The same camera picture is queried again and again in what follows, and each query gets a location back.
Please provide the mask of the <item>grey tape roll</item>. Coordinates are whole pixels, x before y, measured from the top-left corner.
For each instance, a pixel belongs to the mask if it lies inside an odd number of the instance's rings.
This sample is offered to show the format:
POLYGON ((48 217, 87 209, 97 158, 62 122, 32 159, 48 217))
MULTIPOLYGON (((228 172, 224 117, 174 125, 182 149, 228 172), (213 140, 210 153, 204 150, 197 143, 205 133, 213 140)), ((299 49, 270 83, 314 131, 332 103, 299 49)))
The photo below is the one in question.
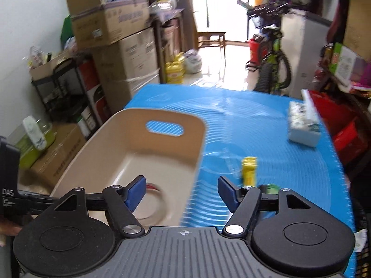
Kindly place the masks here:
POLYGON ((163 197, 161 188, 153 183, 148 183, 146 193, 136 210, 134 215, 141 222, 159 221, 166 213, 166 202, 163 197))

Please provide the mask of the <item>green round tin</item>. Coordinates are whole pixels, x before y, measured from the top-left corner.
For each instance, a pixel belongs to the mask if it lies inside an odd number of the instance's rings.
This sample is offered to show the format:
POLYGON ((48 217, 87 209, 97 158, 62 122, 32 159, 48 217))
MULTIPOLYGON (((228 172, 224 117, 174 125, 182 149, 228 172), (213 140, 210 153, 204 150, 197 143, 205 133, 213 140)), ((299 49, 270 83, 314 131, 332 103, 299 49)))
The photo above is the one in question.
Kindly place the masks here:
POLYGON ((276 184, 261 184, 259 189, 263 194, 278 195, 280 187, 276 184))

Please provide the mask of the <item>yellow toy gun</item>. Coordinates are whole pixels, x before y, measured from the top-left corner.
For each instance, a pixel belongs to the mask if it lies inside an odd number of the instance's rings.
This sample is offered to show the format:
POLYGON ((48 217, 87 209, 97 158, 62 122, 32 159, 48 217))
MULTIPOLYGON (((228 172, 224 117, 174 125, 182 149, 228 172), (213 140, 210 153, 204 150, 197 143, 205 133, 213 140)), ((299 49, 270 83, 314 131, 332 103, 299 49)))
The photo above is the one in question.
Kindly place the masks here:
POLYGON ((244 186, 256 187, 257 158, 248 156, 241 162, 241 175, 244 186))

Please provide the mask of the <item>beige plastic storage bin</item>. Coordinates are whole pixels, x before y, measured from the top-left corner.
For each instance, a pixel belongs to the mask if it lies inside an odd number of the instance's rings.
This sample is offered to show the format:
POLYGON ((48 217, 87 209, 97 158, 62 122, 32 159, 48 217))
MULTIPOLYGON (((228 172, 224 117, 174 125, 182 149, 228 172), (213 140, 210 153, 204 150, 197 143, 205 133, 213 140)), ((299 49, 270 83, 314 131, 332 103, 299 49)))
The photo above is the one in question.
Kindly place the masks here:
POLYGON ((196 116, 159 109, 115 113, 71 161, 54 187, 61 197, 76 187, 100 193, 126 186, 139 175, 158 185, 166 213, 153 225, 182 225, 202 159, 206 124, 196 116))

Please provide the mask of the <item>blue silicone baking mat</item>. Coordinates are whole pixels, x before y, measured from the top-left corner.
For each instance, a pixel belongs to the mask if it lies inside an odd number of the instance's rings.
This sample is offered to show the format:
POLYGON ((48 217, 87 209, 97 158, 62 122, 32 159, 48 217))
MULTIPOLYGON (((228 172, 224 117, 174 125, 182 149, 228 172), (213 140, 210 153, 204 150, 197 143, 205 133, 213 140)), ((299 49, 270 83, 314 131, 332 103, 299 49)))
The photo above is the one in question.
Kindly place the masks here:
POLYGON ((201 118, 207 127, 199 175, 182 215, 185 227, 221 228, 230 212, 217 193, 217 179, 241 184, 241 162, 258 161, 258 184, 299 193, 334 217, 355 226, 342 165, 324 124, 315 148, 288 139, 290 98, 251 91, 186 85, 147 85, 130 108, 165 109, 201 118))

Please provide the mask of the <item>green lidded food container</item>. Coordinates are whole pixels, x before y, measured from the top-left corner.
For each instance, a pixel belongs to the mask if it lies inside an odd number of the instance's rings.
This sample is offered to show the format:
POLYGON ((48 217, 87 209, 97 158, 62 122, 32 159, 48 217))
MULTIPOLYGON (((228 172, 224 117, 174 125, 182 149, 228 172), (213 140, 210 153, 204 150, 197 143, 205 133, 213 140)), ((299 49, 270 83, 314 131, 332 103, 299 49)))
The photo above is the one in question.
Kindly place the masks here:
POLYGON ((19 149, 21 169, 30 169, 37 159, 54 143, 55 132, 51 122, 27 116, 8 137, 19 149))

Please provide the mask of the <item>floor cardboard box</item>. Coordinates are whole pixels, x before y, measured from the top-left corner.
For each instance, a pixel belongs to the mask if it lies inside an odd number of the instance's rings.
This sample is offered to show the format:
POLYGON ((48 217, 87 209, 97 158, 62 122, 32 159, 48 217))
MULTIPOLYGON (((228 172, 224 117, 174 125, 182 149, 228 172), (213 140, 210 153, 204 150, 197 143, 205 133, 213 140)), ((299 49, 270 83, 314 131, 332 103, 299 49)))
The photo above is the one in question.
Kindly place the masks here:
POLYGON ((49 193, 86 143, 86 138, 77 124, 55 123, 51 131, 55 136, 54 142, 29 170, 49 193))

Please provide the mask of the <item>tissue box with tissue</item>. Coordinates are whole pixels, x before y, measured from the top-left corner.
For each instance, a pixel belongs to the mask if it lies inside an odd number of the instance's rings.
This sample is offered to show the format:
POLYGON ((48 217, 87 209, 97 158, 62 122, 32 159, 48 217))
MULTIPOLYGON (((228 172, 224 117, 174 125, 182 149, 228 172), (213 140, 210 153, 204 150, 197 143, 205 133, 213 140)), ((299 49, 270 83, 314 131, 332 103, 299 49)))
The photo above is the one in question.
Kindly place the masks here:
POLYGON ((315 148, 321 138, 320 118, 308 89, 301 90, 302 102, 289 102, 289 141, 315 148))

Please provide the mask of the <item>black metal shelf rack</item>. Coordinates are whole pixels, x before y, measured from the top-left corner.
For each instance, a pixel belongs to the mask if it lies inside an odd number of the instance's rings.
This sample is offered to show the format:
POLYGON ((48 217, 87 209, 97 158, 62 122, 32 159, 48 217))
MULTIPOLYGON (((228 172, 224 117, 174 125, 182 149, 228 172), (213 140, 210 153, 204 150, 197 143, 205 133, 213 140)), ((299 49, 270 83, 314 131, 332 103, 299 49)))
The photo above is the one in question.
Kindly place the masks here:
POLYGON ((86 108, 97 120, 76 58, 61 61, 51 74, 38 80, 32 79, 31 84, 52 122, 76 123, 86 108))

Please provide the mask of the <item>red gift bags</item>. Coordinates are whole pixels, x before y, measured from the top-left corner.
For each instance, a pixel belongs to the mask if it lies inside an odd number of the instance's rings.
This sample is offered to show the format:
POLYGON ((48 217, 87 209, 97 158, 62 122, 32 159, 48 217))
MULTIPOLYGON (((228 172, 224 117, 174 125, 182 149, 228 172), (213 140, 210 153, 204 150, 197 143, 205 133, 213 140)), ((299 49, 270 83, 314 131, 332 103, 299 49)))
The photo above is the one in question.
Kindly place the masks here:
POLYGON ((370 148, 370 137, 360 116, 344 98, 311 90, 310 96, 333 141, 342 165, 347 165, 370 148))

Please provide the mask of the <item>white plastic bag floor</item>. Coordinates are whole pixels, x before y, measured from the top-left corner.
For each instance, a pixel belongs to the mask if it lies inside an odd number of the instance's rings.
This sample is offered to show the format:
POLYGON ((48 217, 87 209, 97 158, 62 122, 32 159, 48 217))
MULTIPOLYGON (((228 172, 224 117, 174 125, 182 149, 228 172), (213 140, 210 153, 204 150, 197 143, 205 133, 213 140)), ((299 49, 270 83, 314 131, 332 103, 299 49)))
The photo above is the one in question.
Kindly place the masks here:
POLYGON ((184 53, 184 68, 186 74, 196 74, 201 71, 202 58, 197 50, 191 49, 184 53))

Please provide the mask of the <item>green black bicycle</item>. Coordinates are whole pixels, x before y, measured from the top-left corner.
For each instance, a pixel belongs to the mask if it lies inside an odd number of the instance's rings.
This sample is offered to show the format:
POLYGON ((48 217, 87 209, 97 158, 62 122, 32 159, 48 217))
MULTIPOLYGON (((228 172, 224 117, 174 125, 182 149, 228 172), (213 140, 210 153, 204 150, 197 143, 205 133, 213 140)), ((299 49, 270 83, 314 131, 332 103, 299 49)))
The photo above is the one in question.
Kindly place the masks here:
POLYGON ((252 56, 245 65, 247 70, 258 72, 254 91, 273 95, 283 95, 292 80, 289 60, 282 50, 281 19, 293 6, 289 3, 274 6, 262 4, 250 6, 237 0, 246 10, 248 20, 252 20, 259 33, 248 40, 252 56))

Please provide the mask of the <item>wooden chair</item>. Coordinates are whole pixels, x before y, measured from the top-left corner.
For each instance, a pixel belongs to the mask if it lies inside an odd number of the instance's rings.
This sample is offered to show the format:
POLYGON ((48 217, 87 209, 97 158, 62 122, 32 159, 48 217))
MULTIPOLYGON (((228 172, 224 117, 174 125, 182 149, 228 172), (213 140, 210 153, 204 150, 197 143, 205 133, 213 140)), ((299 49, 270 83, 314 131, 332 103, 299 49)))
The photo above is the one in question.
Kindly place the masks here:
POLYGON ((194 8, 192 0, 187 0, 191 8, 191 22, 194 34, 194 48, 199 50, 200 48, 218 47, 220 54, 224 56, 224 62, 226 62, 226 32, 212 32, 210 30, 199 31, 194 16, 194 8))

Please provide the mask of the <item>white refrigerator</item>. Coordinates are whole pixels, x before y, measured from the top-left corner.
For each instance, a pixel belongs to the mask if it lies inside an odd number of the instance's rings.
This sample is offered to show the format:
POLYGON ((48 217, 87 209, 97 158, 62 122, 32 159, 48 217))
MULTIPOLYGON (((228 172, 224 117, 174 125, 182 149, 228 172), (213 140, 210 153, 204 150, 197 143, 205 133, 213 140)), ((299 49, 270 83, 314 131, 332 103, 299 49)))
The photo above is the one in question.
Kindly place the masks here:
POLYGON ((292 72, 291 84, 287 88, 291 98, 301 98, 302 89, 312 88, 330 25, 331 21, 299 9, 292 9, 282 17, 282 49, 292 72))

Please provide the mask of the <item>open top cardboard box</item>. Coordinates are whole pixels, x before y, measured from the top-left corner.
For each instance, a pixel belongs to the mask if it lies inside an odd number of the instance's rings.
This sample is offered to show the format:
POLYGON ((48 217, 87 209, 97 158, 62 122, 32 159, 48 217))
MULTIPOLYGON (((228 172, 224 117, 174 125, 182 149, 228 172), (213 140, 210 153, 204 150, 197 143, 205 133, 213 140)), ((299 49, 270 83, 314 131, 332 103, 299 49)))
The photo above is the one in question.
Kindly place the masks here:
POLYGON ((66 0, 79 50, 111 45, 149 27, 149 0, 66 0))

